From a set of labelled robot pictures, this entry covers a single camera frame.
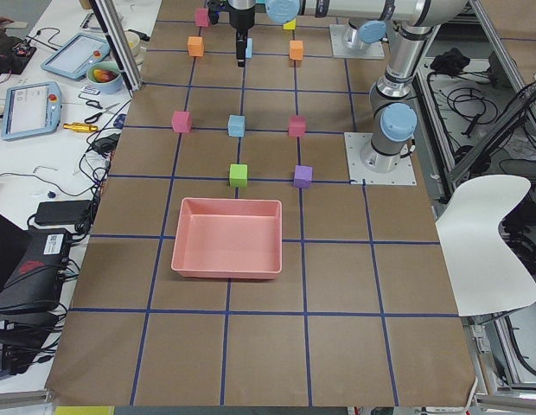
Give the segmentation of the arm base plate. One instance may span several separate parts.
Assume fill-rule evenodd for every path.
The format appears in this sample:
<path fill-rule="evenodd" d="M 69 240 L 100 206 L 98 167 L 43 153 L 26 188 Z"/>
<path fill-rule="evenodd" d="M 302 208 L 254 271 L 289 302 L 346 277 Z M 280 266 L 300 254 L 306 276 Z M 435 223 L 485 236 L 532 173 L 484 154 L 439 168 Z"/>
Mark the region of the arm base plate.
<path fill-rule="evenodd" d="M 407 142 L 400 153 L 384 156 L 372 146 L 372 133 L 345 132 L 349 181 L 357 185 L 416 186 Z"/>
<path fill-rule="evenodd" d="M 381 41 L 363 41 L 357 29 L 347 25 L 329 25 L 332 54 L 335 58 L 382 61 L 385 58 Z"/>

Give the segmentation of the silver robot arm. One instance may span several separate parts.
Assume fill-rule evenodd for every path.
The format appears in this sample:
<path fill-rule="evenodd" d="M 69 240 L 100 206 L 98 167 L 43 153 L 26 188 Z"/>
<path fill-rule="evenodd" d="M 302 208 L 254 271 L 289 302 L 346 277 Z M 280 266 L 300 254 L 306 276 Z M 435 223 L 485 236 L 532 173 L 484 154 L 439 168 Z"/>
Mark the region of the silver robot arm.
<path fill-rule="evenodd" d="M 344 16 L 368 21 L 396 21 L 399 33 L 392 44 L 386 71 L 373 85 L 370 102 L 374 132 L 360 151 L 370 170 L 395 169 L 406 141 L 412 138 L 418 119 L 404 102 L 434 28 L 457 16 L 464 1 L 266 1 L 272 21 L 283 24 L 296 16 Z"/>

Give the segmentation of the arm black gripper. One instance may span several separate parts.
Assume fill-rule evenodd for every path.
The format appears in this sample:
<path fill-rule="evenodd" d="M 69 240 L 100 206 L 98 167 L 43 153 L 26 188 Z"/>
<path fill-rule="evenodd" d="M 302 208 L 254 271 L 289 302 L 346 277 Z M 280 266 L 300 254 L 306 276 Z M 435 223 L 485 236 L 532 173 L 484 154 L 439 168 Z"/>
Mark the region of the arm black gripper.
<path fill-rule="evenodd" d="M 236 31 L 236 61 L 238 67 L 246 65 L 246 37 L 255 23 L 255 0 L 228 0 L 230 25 Z"/>

